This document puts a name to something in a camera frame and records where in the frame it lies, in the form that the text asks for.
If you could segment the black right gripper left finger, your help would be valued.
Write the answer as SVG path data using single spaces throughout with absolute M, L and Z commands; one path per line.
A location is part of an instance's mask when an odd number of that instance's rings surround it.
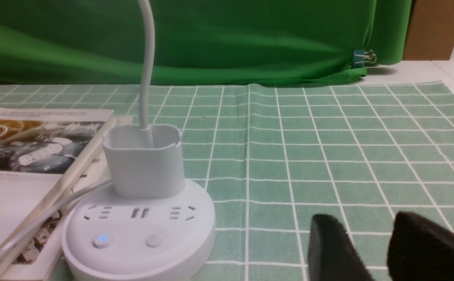
M 312 216 L 307 255 L 311 281 L 373 281 L 346 229 L 326 214 Z

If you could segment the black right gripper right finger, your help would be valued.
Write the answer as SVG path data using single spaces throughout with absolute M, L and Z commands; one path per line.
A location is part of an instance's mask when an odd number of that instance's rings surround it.
M 393 281 L 454 281 L 454 233 L 414 212 L 398 212 L 387 251 Z

